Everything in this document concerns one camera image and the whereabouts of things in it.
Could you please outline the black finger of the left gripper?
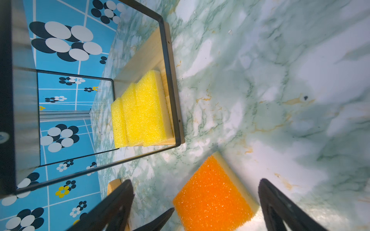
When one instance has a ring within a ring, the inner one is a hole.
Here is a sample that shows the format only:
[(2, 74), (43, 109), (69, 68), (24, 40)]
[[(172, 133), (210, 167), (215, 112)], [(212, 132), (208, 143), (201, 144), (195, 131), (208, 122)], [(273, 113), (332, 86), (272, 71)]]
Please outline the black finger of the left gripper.
[(160, 231), (167, 221), (171, 218), (175, 208), (170, 208), (159, 217), (154, 219), (152, 222), (135, 229), (135, 231)]

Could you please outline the yellow sponge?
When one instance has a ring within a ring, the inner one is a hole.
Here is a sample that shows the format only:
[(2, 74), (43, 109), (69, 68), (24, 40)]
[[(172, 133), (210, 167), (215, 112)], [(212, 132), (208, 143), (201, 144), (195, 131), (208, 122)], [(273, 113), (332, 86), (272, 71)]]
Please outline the yellow sponge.
[(148, 71), (136, 84), (135, 94), (143, 145), (158, 145), (173, 138), (161, 73)]
[(121, 96), (124, 120), (126, 125), (126, 136), (129, 146), (140, 146), (143, 142), (139, 132), (141, 128), (140, 116), (136, 103), (135, 83), (131, 83)]
[(111, 115), (115, 148), (128, 146), (126, 124), (120, 97), (111, 104)]

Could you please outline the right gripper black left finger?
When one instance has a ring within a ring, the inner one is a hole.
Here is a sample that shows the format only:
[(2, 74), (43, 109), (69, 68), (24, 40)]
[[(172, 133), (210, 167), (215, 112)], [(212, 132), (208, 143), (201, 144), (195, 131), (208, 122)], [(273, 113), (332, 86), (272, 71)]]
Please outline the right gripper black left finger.
[(124, 231), (134, 200), (131, 180), (125, 180), (92, 209), (82, 220), (72, 225), (70, 231)]

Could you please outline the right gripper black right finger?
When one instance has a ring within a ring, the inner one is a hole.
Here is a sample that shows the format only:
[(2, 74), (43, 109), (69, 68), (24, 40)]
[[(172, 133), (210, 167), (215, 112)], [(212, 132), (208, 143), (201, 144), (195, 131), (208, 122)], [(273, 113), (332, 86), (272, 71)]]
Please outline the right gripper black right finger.
[(258, 195), (265, 224), (269, 231), (325, 231), (269, 180), (259, 182)]

